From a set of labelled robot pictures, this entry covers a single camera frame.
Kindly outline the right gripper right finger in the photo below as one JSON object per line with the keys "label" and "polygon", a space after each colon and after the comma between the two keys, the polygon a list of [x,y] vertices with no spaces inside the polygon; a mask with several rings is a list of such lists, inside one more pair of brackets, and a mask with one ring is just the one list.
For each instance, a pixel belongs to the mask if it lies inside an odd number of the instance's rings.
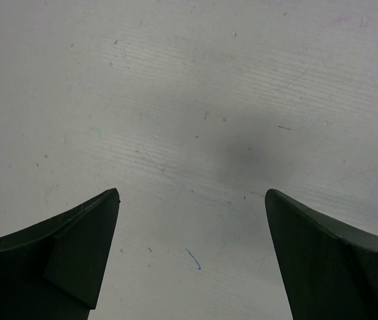
{"label": "right gripper right finger", "polygon": [[378,319],[377,235],[276,189],[265,209],[294,319]]}

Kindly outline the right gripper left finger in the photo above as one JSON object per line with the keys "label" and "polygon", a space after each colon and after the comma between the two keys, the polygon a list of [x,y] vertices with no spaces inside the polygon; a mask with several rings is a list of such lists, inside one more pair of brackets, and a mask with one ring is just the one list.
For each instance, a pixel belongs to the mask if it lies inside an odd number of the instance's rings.
{"label": "right gripper left finger", "polygon": [[87,319],[97,306],[119,212],[108,189],[0,237],[0,319]]}

